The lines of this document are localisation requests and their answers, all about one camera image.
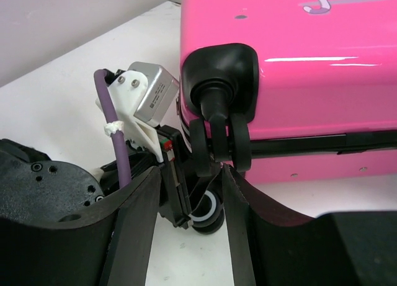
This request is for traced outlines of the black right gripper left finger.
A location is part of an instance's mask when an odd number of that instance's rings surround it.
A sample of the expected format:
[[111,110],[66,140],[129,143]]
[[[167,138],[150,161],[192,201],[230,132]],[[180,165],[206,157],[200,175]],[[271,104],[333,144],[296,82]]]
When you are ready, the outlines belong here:
[[56,222],[1,218],[2,285],[144,285],[161,174],[132,182]]

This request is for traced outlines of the pink suitcase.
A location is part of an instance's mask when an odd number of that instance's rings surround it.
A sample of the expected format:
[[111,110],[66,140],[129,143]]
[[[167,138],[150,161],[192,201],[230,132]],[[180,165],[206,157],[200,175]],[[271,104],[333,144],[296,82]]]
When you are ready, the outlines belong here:
[[182,0],[178,109],[194,228],[251,183],[396,173],[396,0]]

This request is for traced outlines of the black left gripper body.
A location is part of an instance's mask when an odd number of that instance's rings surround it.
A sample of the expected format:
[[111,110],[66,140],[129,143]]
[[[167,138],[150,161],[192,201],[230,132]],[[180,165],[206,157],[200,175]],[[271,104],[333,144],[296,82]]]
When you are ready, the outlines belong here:
[[[163,163],[142,146],[127,142],[132,178],[151,166],[161,170],[161,215],[182,226],[193,210],[188,201],[198,177],[181,133],[160,127]],[[119,189],[115,161],[99,168],[99,177],[64,161],[9,139],[1,139],[1,216],[21,222],[58,221]]]

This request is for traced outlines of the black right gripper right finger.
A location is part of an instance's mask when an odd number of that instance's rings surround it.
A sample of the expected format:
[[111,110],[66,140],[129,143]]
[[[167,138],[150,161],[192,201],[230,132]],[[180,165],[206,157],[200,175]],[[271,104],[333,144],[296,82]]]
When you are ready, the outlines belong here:
[[395,285],[396,212],[312,218],[222,169],[235,285]]

